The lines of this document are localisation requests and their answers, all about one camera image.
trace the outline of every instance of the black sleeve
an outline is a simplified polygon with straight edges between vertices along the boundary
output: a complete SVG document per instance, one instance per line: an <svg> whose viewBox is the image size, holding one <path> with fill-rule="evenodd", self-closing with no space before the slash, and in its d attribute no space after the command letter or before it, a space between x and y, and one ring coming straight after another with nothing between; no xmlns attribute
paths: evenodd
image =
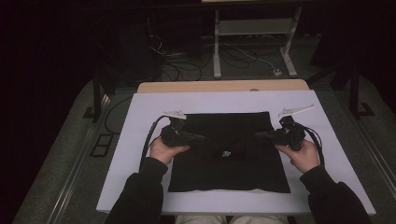
<svg viewBox="0 0 396 224"><path fill-rule="evenodd" d="M167 166L147 157L139 174L128 177L106 223L157 224L163 209L163 175Z"/></svg>
<svg viewBox="0 0 396 224"><path fill-rule="evenodd" d="M300 179L310 192L309 207L317 224L371 223L358 196L345 183L335 183L322 166Z"/></svg>

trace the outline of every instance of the hand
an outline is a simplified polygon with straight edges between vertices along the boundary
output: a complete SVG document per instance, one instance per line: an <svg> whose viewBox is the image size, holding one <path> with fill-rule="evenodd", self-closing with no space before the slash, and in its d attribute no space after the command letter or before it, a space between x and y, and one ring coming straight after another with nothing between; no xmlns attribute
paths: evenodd
<svg viewBox="0 0 396 224"><path fill-rule="evenodd" d="M149 152L150 157L155 158L164 164L169 164L171 160L180 152L184 152L190 149L190 146L184 147L167 147L161 137L157 138L151 144L151 150Z"/></svg>
<svg viewBox="0 0 396 224"><path fill-rule="evenodd" d="M275 145L275 147L285 153L290 158L291 164L302 173L320 165L315 144L310 141L304 140L299 151L294 151L290 147L285 146Z"/></svg>

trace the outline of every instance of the black towel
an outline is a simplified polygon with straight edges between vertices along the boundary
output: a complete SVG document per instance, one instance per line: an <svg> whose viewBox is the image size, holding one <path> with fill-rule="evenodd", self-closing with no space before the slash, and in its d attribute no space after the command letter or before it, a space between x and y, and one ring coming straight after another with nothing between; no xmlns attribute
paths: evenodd
<svg viewBox="0 0 396 224"><path fill-rule="evenodd" d="M279 152L254 133L272 131L268 112L189 114L184 130L205 136L174 157L169 191L263 189L290 193Z"/></svg>

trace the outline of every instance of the person's left hand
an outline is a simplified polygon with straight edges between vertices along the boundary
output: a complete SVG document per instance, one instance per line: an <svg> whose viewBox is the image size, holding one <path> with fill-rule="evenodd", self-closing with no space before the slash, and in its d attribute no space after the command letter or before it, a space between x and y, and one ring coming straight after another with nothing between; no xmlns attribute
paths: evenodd
<svg viewBox="0 0 396 224"><path fill-rule="evenodd" d="M161 161L164 164L169 164L171 160L180 152L190 149L190 146L183 147L167 147L161 137L157 138L152 144L149 152L150 157Z"/></svg>

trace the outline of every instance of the person's right hand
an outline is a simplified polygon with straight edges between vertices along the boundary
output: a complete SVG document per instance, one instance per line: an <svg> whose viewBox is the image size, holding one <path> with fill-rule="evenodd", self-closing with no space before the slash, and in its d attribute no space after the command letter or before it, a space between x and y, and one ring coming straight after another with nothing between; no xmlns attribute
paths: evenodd
<svg viewBox="0 0 396 224"><path fill-rule="evenodd" d="M315 144L310 141L304 140L299 151L294 151L286 146L275 145L275 147L285 153L290 158L291 164L303 173L320 165Z"/></svg>

